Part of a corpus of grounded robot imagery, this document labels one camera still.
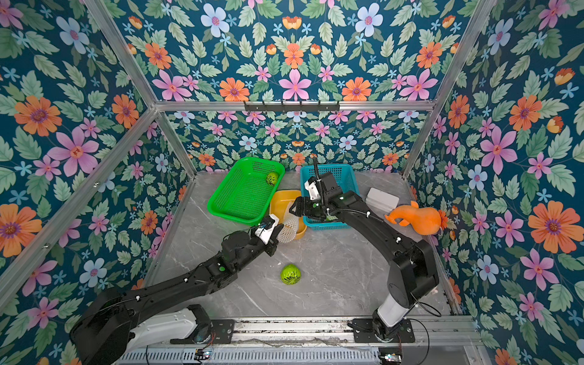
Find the white foam net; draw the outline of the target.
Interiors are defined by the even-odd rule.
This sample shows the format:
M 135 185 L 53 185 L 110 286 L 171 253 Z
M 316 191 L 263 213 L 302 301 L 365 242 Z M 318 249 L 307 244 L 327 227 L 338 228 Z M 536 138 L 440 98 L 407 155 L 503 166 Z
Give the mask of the white foam net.
M 295 240 L 299 228 L 299 217 L 292 215 L 284 219 L 283 228 L 278 234 L 279 243 L 290 243 Z

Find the light green custard apple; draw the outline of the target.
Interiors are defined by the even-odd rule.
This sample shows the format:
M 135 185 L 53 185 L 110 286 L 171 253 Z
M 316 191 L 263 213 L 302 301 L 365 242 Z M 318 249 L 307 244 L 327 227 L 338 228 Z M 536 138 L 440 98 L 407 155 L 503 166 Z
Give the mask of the light green custard apple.
M 301 280 L 301 270 L 294 264 L 286 265 L 281 271 L 281 281 L 287 285 L 294 285 Z

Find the dark speckled custard apple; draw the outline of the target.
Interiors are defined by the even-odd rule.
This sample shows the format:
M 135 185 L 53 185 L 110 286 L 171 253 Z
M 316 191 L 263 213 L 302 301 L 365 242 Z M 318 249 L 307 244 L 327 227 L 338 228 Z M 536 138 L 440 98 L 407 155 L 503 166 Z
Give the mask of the dark speckled custard apple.
M 270 186 L 275 186 L 276 182 L 278 182 L 279 176 L 280 175 L 278 173 L 276 173 L 275 171 L 268 173 L 266 175 L 267 184 L 269 184 Z

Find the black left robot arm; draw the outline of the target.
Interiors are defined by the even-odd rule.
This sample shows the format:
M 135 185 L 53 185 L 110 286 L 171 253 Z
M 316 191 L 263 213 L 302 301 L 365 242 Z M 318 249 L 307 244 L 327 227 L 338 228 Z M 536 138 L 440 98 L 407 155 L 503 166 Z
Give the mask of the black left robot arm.
M 259 228 L 255 234 L 234 232 L 222 241 L 221 251 L 193 270 L 150 287 L 101 292 L 70 331 L 83 364 L 112 364 L 136 339 L 131 331 L 144 321 L 185 301 L 217 292 L 237 279 L 249 263 L 278 247 L 282 224 Z

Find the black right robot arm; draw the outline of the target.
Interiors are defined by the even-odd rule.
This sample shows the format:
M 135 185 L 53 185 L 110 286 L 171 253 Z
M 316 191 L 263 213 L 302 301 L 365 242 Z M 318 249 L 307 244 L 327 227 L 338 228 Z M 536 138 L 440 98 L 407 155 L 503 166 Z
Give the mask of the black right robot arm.
M 392 339 L 420 299 L 439 284 L 433 249 L 424 240 L 400 234 L 371 211 L 355 192 L 344 191 L 331 173 L 309 179 L 307 197 L 298 197 L 289 212 L 324 221 L 337 219 L 367 239 L 389 264 L 389 294 L 372 316 L 372 332 L 382 342 Z

